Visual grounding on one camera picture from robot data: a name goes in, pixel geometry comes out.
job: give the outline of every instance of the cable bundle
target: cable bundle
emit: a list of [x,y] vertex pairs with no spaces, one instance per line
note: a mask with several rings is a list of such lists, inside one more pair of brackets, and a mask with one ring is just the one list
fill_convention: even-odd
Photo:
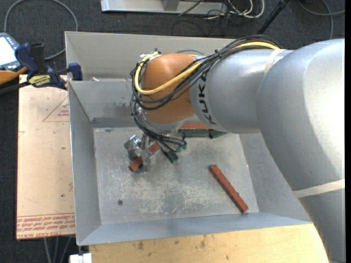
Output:
[[[236,39],[221,50],[215,50],[211,55],[195,59],[184,70],[178,73],[173,79],[165,84],[153,89],[143,90],[140,86],[142,70],[145,64],[151,61],[154,57],[160,55],[159,52],[154,51],[150,54],[141,56],[140,61],[137,63],[134,70],[131,72],[132,76],[132,91],[131,109],[132,115],[137,126],[147,134],[151,139],[160,144],[163,150],[178,152],[181,147],[186,146],[185,135],[182,134],[181,138],[170,136],[170,134],[162,133],[157,130],[152,130],[147,126],[141,110],[156,110],[172,100],[176,100],[181,95],[192,87],[200,77],[206,77],[207,73],[218,62],[230,55],[248,49],[281,49],[280,46],[271,38],[263,35],[254,35],[244,38]],[[163,91],[175,82],[180,81],[176,88],[159,99],[153,99],[152,94]]]

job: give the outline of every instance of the blue clamp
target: blue clamp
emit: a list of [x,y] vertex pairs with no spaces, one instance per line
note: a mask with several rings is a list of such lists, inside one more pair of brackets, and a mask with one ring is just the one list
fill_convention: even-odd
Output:
[[[28,43],[20,45],[15,50],[15,57],[21,66],[27,67],[29,73],[27,75],[27,82],[36,88],[54,87],[59,89],[67,89],[67,81],[63,80],[56,74],[51,67],[48,68],[46,74],[37,74],[38,66],[34,62],[30,54],[30,46]],[[82,70],[78,63],[73,62],[69,64],[69,72],[71,72],[71,79],[81,81],[83,79]]]
[[17,58],[17,61],[20,63],[21,66],[25,66],[29,70],[27,80],[39,71],[39,67],[35,64],[34,60],[31,57],[29,48],[29,44],[25,43],[20,45],[15,50],[15,57]]

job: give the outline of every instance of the silver metal base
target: silver metal base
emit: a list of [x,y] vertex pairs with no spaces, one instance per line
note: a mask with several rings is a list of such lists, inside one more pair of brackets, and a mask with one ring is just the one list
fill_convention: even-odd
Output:
[[[176,10],[165,11],[162,0],[101,0],[102,12],[139,12],[139,13],[163,13],[181,14],[192,7],[196,2],[180,1]],[[225,12],[226,6],[217,2],[201,2],[188,14],[196,15],[217,15],[220,10]]]

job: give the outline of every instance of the yellow cable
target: yellow cable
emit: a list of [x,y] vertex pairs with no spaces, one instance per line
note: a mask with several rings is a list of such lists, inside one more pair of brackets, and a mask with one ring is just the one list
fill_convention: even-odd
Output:
[[[251,42],[247,42],[244,44],[240,44],[237,45],[235,47],[233,47],[233,49],[235,48],[240,48],[240,47],[248,47],[248,46],[260,46],[260,47],[264,47],[264,48],[268,48],[268,49],[272,49],[272,50],[279,50],[280,48],[271,44],[271,43],[267,43],[264,41],[251,41]],[[152,90],[143,90],[140,86],[139,86],[139,75],[140,75],[140,71],[142,66],[145,64],[145,62],[147,60],[149,60],[151,57],[157,55],[157,53],[152,53],[151,55],[147,55],[146,57],[144,57],[141,60],[141,64],[138,66],[136,72],[135,72],[135,78],[134,78],[134,85],[136,90],[143,94],[143,95],[151,95],[151,94],[155,94],[158,93],[166,88],[168,88],[170,85],[178,82],[179,80],[183,80],[183,78],[185,78],[186,76],[190,75],[194,70],[196,70],[202,62],[198,62],[197,64],[193,65],[192,67],[188,68],[187,70],[183,71],[181,74],[177,75],[176,77],[174,77],[173,79],[169,80],[168,82],[166,82],[165,84],[152,89]]]

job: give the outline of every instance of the black cable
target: black cable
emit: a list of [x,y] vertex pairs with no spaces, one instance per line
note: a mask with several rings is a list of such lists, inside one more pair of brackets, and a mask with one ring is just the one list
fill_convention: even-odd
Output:
[[[224,58],[228,57],[229,55],[238,53],[242,50],[248,49],[255,49],[255,48],[262,48],[258,45],[248,45],[245,47],[237,47],[240,44],[253,42],[253,41],[265,41],[267,43],[273,44],[280,48],[280,46],[271,38],[262,35],[254,35],[244,38],[239,38],[222,48],[221,50],[216,50],[215,53],[205,56],[203,58],[198,58],[194,60],[190,65],[188,65],[185,69],[183,69],[180,73],[186,71],[193,64],[200,61],[199,66],[188,76],[186,76],[169,94],[163,96],[160,99],[145,99],[150,98],[145,95],[139,95],[138,91],[135,87],[135,72],[137,68],[140,66],[140,63],[137,63],[136,68],[131,72],[132,76],[132,97],[131,97],[131,110],[132,115],[134,116],[134,121],[136,125],[147,135],[150,139],[158,142],[163,150],[178,152],[182,147],[186,145],[185,136],[183,135],[182,139],[175,138],[172,136],[163,135],[160,133],[156,133],[155,131],[149,129],[147,127],[147,123],[144,121],[140,121],[139,117],[142,117],[140,112],[137,109],[140,107],[145,110],[156,110],[161,108],[171,100],[175,100],[182,96],[187,90],[190,89],[201,77],[206,77],[207,73],[212,69],[212,67],[218,62],[223,60]],[[154,106],[146,106],[145,104],[156,104]]]
[[[5,22],[4,22],[4,32],[7,31],[7,23],[8,23],[8,18],[9,18],[9,15],[11,13],[11,11],[20,3],[24,2],[24,1],[28,1],[28,0],[18,0],[16,1],[15,3],[13,3],[10,8],[7,10],[6,12],[6,15],[5,15]],[[75,16],[75,14],[71,11],[71,9],[69,7],[67,7],[64,3],[58,1],[58,0],[49,0],[49,1],[53,1],[59,5],[61,5],[62,7],[64,7],[70,14],[71,16],[73,17],[74,21],[75,21],[75,24],[76,24],[76,30],[75,31],[78,31],[78,21],[77,21],[77,18]],[[48,56],[45,58],[45,60],[51,60],[51,59],[54,59],[55,57],[63,54],[65,52],[66,49],[63,49],[61,51],[59,51],[58,53],[56,54],[53,54],[51,56]]]
[[190,12],[191,10],[195,9],[195,7],[197,7],[197,5],[199,5],[203,0],[199,0],[197,1],[193,6],[191,6],[188,10],[182,12],[181,14],[179,14],[178,16],[182,16],[187,14],[188,12]]
[[67,248],[68,248],[68,246],[70,245],[70,242],[71,242],[72,238],[73,238],[73,237],[69,237],[69,238],[68,238],[68,241],[67,241],[67,243],[66,243],[66,246],[65,246],[65,248],[64,248],[64,251],[63,251],[63,253],[62,253],[62,256],[61,256],[61,259],[60,259],[59,263],[63,263],[63,261],[64,261],[64,259],[65,259],[65,255],[66,255]]
[[56,237],[56,245],[55,245],[53,263],[56,263],[57,251],[59,249],[59,239],[60,239],[60,237]]
[[18,90],[19,88],[25,87],[27,85],[30,85],[30,83],[29,82],[24,82],[24,83],[12,85],[12,86],[7,87],[7,88],[0,89],[0,95],[12,92],[14,90]]
[[46,253],[46,257],[48,259],[49,263],[53,263],[53,261],[51,260],[51,255],[50,255],[50,251],[49,251],[49,247],[48,247],[48,242],[47,239],[44,238],[44,247],[45,247],[45,253]]
[[[328,5],[323,1],[323,5],[327,9],[327,11],[331,14],[331,11],[328,7]],[[330,15],[330,33],[329,33],[329,40],[333,37],[333,31],[334,31],[334,20],[333,20],[333,15]]]
[[305,11],[307,11],[307,12],[309,12],[309,13],[311,13],[311,14],[314,14],[314,15],[333,16],[333,15],[341,15],[341,14],[344,14],[344,13],[345,13],[345,10],[341,10],[341,11],[332,13],[332,12],[330,12],[330,10],[329,10],[328,6],[326,5],[326,3],[325,3],[324,1],[322,1],[322,2],[323,2],[323,4],[325,5],[325,7],[327,8],[328,13],[313,12],[313,11],[307,9],[304,5],[302,5],[302,3],[301,3],[300,0],[297,0],[297,3],[300,5],[300,7],[301,7],[302,9],[304,9]]

